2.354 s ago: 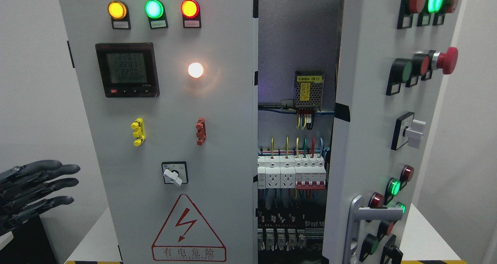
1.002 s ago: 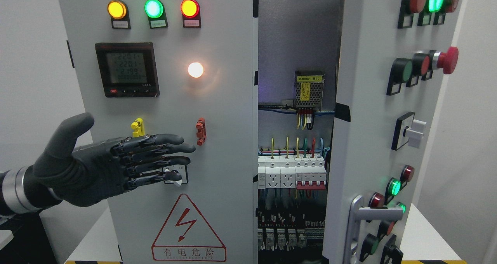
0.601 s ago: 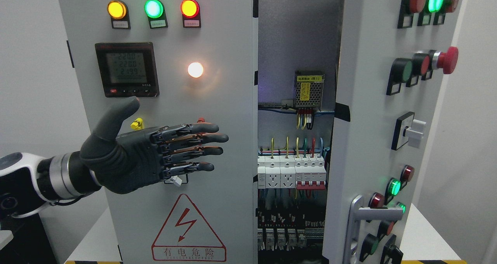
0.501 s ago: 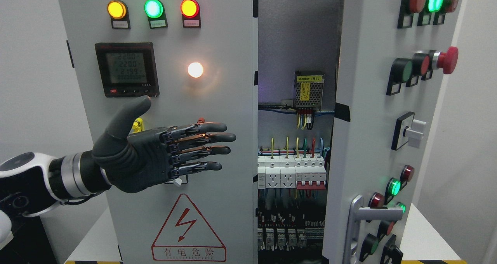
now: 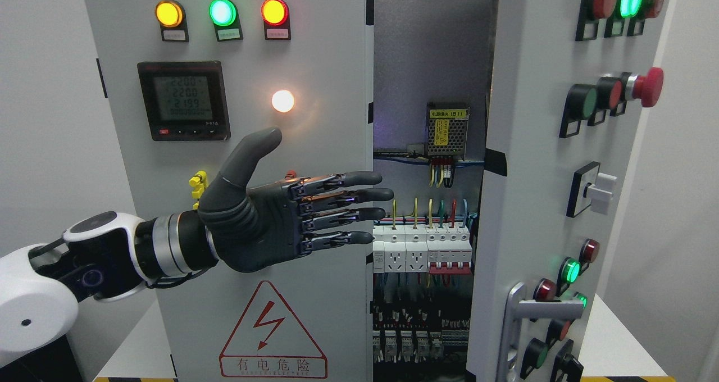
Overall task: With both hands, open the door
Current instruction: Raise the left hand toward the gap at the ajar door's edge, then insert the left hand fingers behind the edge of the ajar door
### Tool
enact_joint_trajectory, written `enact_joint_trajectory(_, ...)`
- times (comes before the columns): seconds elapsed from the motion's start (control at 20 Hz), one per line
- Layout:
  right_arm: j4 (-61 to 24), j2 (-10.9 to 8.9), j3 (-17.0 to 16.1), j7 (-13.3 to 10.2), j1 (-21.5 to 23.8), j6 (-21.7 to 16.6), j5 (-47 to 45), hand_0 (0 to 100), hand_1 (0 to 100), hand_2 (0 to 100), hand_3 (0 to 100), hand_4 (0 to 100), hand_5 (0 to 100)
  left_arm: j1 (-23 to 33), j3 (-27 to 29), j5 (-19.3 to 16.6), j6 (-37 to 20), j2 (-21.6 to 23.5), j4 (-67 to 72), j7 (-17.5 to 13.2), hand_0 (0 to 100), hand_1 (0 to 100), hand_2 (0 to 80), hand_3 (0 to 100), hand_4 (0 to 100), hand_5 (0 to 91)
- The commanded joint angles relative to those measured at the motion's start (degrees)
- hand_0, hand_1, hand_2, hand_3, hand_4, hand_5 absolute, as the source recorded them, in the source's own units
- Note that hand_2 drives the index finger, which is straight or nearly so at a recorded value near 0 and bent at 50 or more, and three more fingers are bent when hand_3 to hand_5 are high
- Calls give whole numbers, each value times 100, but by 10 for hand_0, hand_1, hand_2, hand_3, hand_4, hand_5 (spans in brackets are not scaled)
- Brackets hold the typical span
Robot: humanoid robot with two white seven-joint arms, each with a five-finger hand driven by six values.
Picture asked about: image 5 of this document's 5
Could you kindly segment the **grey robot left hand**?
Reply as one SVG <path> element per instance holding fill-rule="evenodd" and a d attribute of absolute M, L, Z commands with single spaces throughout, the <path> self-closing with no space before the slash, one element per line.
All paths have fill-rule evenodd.
<path fill-rule="evenodd" d="M 270 127 L 244 137 L 201 197 L 198 213 L 219 257 L 231 269 L 255 272 L 270 265 L 347 244 L 369 244 L 372 234 L 342 231 L 357 221 L 384 218 L 370 201 L 389 201 L 380 173 L 355 171 L 290 178 L 248 188 L 258 162 L 282 139 Z"/>

